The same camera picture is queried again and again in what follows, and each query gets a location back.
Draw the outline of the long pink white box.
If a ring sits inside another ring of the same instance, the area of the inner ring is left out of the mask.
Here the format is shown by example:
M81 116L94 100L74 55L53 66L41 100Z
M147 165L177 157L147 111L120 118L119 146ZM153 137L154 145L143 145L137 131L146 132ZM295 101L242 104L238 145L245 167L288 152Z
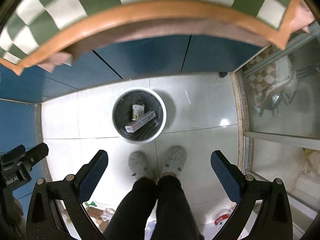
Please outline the long pink white box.
M155 111L148 111L143 116L127 124L125 126L125 131L127 131L127 133L135 133L155 117L156 117Z

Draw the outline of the green white medicine box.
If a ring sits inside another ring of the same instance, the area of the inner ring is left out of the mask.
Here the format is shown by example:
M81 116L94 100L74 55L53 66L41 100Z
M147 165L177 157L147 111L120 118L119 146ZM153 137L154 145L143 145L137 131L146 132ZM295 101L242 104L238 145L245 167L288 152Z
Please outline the green white medicine box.
M144 115L145 106L143 104L133 104L132 105L132 121L137 120Z

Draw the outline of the white round trash bin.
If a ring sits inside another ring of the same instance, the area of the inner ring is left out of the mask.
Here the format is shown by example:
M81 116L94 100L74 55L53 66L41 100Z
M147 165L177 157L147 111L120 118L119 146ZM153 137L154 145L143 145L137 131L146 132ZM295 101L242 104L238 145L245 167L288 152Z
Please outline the white round trash bin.
M131 144L146 144L163 131L167 110L153 90L134 88L123 93L114 104L112 121L118 134Z

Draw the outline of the blue cabinet doors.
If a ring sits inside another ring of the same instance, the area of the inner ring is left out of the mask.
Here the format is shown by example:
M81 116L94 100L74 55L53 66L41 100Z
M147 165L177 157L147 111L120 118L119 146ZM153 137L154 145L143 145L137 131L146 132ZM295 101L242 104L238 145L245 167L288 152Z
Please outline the blue cabinet doors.
M108 152L95 202L116 207L129 192L126 160L132 151L146 152L157 168L170 146L181 145L190 154L181 177L189 203L225 203L209 156L221 148L236 162L238 121L231 78L218 72L236 70L260 50L225 38L181 35L113 43L52 73L35 66L17 76L2 67L1 151L36 145L35 111L41 109L53 179L75 172L99 149ZM146 145L125 142L112 122L115 101L133 87L155 90L167 108L163 133Z

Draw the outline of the red white tape roll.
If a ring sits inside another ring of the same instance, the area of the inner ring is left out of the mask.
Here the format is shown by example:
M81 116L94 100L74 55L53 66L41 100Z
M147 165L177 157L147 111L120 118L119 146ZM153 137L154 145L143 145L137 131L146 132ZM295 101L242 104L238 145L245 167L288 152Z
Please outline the red white tape roll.
M232 209L219 209L213 214L213 222L215 226L223 226L226 220L231 216Z

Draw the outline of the left grey shoe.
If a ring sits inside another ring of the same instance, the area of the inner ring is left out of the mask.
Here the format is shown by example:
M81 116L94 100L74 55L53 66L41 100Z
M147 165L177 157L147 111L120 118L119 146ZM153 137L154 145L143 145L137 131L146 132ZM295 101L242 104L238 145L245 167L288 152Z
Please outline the left grey shoe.
M128 166L131 171L131 176L133 176L135 180L139 180L141 178L155 178L148 160L142 152L136 151L131 153L128 158Z

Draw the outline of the grey shoe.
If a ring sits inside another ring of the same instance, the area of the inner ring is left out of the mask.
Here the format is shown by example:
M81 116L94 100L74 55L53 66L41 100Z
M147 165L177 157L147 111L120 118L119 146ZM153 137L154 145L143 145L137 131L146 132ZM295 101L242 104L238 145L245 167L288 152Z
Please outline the grey shoe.
M155 178L148 160L142 152L136 151L131 153L128 158L128 166L131 171L131 176L133 176L135 180L139 180L141 178Z
M183 170L187 153L184 148L180 146L173 146L167 153L167 161L162 169L162 174L172 173L177 177Z

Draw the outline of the right grey shoe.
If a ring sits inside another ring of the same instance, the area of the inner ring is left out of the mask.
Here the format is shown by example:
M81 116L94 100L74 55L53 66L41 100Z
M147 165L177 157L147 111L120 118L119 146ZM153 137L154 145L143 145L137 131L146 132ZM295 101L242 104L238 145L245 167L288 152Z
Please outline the right grey shoe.
M187 153L184 148L180 146L173 146L167 153L167 161L162 169L162 174L172 173L177 177L183 170Z

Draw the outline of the green white checkered mat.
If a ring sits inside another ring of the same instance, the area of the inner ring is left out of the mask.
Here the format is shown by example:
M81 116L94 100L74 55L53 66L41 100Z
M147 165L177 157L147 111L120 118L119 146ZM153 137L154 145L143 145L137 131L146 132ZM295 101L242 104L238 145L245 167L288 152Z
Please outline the green white checkered mat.
M207 34L285 49L319 10L304 0L7 0L1 64L48 72L102 43Z

